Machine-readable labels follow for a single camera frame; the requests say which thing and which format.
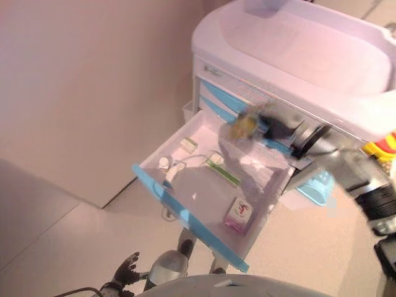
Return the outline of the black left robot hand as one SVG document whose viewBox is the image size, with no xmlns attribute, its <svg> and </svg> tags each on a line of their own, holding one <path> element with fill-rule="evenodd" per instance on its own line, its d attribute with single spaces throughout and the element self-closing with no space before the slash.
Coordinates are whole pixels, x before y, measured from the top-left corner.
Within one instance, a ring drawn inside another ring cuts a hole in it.
<svg viewBox="0 0 396 297">
<path fill-rule="evenodd" d="M 125 286 L 132 285 L 135 282 L 145 280 L 148 275 L 147 272 L 136 272 L 139 256 L 139 252 L 134 252 L 127 257 L 116 270 L 112 281 L 117 283 L 121 288 L 124 288 Z"/>
</svg>

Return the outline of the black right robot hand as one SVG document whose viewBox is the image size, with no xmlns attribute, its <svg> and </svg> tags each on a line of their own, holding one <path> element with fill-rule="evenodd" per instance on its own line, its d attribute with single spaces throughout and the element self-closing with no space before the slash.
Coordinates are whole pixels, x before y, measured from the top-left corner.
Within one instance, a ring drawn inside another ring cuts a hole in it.
<svg viewBox="0 0 396 297">
<path fill-rule="evenodd" d="M 263 139 L 282 140 L 291 137 L 298 125 L 289 121 L 284 114 L 269 108 L 260 108 L 257 112 L 258 130 Z"/>
</svg>

